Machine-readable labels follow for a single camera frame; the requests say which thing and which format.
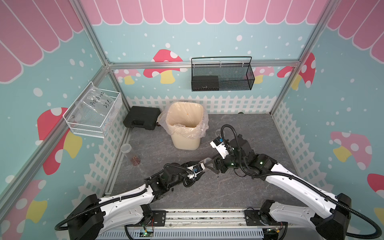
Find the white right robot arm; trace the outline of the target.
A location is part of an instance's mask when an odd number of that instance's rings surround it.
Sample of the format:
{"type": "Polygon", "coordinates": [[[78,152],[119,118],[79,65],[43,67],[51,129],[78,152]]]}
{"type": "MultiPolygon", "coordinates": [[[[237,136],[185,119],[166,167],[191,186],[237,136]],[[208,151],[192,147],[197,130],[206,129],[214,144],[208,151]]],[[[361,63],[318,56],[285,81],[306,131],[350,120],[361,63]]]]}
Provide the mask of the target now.
{"type": "Polygon", "coordinates": [[[275,185],[305,204],[305,207],[298,207],[266,200],[256,211],[256,218],[262,225],[292,223],[314,229],[327,240],[345,239],[351,214],[337,204],[350,206],[348,196],[323,191],[294,175],[275,159],[256,154],[242,135],[230,142],[217,137],[211,141],[211,146],[219,153],[211,160],[213,172],[241,169],[246,176],[275,185]]]}

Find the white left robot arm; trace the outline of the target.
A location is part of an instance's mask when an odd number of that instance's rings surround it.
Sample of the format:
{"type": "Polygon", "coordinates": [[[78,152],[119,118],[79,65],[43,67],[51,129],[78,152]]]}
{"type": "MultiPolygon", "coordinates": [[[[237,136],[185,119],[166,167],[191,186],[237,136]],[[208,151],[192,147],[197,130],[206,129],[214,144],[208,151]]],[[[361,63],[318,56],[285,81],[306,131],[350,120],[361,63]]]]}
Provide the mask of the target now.
{"type": "Polygon", "coordinates": [[[55,229],[67,230],[71,240],[94,240],[99,234],[117,227],[144,226],[153,217],[150,203],[179,184],[191,187],[205,169],[200,162],[165,164],[136,189],[103,198],[95,194],[87,196],[55,229]]]}

